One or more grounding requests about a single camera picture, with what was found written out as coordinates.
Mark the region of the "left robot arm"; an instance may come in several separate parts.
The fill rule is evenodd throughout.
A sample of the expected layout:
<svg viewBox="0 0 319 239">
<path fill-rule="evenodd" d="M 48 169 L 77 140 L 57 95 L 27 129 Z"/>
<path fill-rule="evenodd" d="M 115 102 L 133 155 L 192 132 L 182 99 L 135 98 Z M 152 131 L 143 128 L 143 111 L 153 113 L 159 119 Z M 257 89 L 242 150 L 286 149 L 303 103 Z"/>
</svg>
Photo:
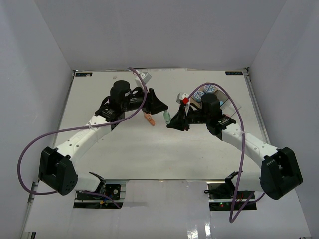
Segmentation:
<svg viewBox="0 0 319 239">
<path fill-rule="evenodd" d="M 109 134 L 125 112 L 142 109 L 144 113 L 155 115 L 168 109 L 150 88 L 145 92 L 141 87 L 130 88 L 124 80 L 116 81 L 100 107 L 86 124 L 66 142 L 54 149 L 46 147 L 40 156 L 39 179 L 60 195 L 71 191 L 88 191 L 95 199 L 105 194 L 103 179 L 95 173 L 79 174 L 76 165 L 85 153 L 102 137 Z"/>
</svg>

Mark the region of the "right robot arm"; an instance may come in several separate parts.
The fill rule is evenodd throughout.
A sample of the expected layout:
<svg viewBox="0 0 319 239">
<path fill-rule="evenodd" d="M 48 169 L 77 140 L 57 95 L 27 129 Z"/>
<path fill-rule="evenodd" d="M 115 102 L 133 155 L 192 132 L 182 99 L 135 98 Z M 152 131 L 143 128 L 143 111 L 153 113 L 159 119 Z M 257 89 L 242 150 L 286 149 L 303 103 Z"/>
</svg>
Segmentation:
<svg viewBox="0 0 319 239">
<path fill-rule="evenodd" d="M 177 96 L 179 109 L 167 128 L 188 131 L 192 124 L 204 124 L 213 136 L 244 152 L 260 169 L 259 172 L 239 170 L 226 177 L 228 197 L 235 199 L 243 191 L 259 191 L 278 200 L 302 184 L 300 168 L 290 148 L 279 149 L 243 132 L 234 119 L 222 113 L 214 94 L 203 95 L 200 108 L 188 97 L 186 93 Z"/>
</svg>

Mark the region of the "blue washi tape roll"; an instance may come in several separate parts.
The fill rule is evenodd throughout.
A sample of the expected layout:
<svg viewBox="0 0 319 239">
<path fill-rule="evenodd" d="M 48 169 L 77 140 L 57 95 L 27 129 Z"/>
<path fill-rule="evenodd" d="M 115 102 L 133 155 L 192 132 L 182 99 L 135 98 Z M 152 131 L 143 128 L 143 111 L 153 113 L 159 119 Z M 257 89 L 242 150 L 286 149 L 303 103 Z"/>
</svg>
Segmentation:
<svg viewBox="0 0 319 239">
<path fill-rule="evenodd" d="M 192 95 L 192 98 L 193 98 L 196 102 L 200 103 L 200 102 L 201 102 L 201 98 L 202 98 L 203 95 L 205 95 L 205 92 L 198 90 L 198 91 L 195 91 L 195 92 L 194 92 L 194 94 Z"/>
<path fill-rule="evenodd" d="M 202 91 L 205 94 L 213 94 L 216 91 L 216 87 L 213 84 L 206 84 L 203 86 Z"/>
</svg>

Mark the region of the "orange correction tape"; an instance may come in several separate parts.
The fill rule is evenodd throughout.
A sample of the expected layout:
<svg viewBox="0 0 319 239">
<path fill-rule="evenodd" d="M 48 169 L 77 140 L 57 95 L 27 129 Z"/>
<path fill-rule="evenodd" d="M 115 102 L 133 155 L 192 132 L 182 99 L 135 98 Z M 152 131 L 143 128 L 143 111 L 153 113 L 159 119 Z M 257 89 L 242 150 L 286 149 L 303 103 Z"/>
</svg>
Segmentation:
<svg viewBox="0 0 319 239">
<path fill-rule="evenodd" d="M 145 119 L 150 123 L 150 125 L 152 125 L 152 126 L 155 126 L 155 125 L 156 125 L 156 123 L 155 123 L 155 121 L 153 120 L 151 114 L 144 113 L 144 117 L 145 117 Z"/>
</svg>

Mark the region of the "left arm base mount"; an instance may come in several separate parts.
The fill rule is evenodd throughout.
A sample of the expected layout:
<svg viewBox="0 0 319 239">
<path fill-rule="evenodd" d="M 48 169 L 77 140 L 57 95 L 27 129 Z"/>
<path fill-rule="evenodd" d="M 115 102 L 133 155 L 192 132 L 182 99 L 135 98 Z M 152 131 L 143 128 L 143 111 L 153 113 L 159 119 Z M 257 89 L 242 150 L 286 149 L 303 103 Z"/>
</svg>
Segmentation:
<svg viewBox="0 0 319 239">
<path fill-rule="evenodd" d="M 121 184 L 103 184 L 96 192 L 76 192 L 73 208 L 78 209 L 120 209 L 125 192 Z"/>
</svg>

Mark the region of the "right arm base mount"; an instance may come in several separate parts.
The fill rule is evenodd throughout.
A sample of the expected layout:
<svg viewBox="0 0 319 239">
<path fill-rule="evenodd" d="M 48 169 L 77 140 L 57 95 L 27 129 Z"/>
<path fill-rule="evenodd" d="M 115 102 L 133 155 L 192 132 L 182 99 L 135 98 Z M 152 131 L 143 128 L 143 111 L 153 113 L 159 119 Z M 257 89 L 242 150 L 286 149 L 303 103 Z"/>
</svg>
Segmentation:
<svg viewBox="0 0 319 239">
<path fill-rule="evenodd" d="M 211 212 L 230 211 L 233 199 L 233 191 L 226 183 L 209 183 L 204 194 L 209 198 Z M 250 196 L 251 191 L 238 191 L 235 198 L 234 210 L 239 210 Z"/>
</svg>

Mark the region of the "green correction tape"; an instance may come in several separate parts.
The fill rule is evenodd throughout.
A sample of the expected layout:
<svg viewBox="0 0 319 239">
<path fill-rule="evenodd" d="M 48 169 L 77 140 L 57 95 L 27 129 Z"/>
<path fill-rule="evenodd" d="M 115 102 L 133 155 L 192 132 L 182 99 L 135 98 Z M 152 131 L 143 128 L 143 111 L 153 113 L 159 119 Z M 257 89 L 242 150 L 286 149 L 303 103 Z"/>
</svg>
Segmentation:
<svg viewBox="0 0 319 239">
<path fill-rule="evenodd" d="M 165 124 L 170 124 L 171 123 L 171 116 L 170 116 L 170 113 L 167 110 L 164 111 L 163 117 L 164 117 Z"/>
</svg>

